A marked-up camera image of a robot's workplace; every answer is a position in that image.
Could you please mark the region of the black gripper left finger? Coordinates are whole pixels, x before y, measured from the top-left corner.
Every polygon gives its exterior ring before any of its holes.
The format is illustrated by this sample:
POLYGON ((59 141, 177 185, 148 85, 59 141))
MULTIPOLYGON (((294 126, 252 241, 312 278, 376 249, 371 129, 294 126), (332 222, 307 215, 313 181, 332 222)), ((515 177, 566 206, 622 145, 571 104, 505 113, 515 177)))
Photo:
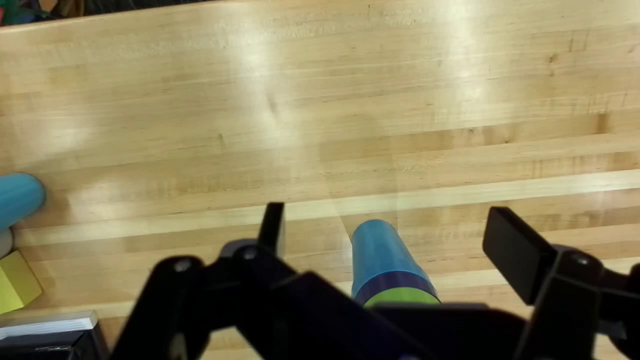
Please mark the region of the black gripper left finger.
POLYGON ((262 215, 259 232, 257 232, 257 243, 276 255, 281 254, 281 243, 283 243, 283 234, 286 234, 283 207, 286 207, 283 201, 267 201, 264 215, 262 215))

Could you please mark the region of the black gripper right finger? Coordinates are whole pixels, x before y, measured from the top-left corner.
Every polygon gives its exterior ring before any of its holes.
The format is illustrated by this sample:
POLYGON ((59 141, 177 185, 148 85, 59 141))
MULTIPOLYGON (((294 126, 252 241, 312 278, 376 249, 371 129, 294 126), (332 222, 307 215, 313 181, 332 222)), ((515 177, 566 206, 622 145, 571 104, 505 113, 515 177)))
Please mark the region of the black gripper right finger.
POLYGON ((523 304, 534 304, 556 249, 505 206, 488 210, 481 249, 523 304))

